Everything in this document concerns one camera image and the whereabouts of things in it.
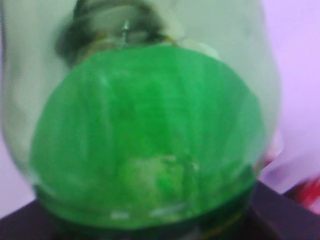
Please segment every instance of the black table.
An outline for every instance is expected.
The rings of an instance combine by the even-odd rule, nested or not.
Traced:
[[[36,202],[0,220],[0,240],[57,240]],[[320,217],[258,183],[244,227],[235,240],[320,240]]]

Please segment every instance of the lavender background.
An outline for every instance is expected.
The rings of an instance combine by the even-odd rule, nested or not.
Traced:
[[[260,179],[282,193],[306,177],[320,175],[320,1],[264,0],[264,4],[282,75],[280,129],[285,148]],[[0,218],[33,198],[0,140]]]

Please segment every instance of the glass bottle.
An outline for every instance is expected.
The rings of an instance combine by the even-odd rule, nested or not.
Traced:
[[[67,239],[229,239],[279,112],[260,1],[1,10],[3,134]]]

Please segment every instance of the transparent glass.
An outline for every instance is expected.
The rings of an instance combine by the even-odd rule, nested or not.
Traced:
[[[230,237],[280,106],[260,1],[3,0],[1,10],[3,134],[61,231]]]

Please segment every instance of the green liquid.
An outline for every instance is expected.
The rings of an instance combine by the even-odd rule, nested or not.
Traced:
[[[259,101],[224,63],[172,46],[97,53],[50,96],[30,163],[39,200],[98,228],[208,213],[253,186]]]

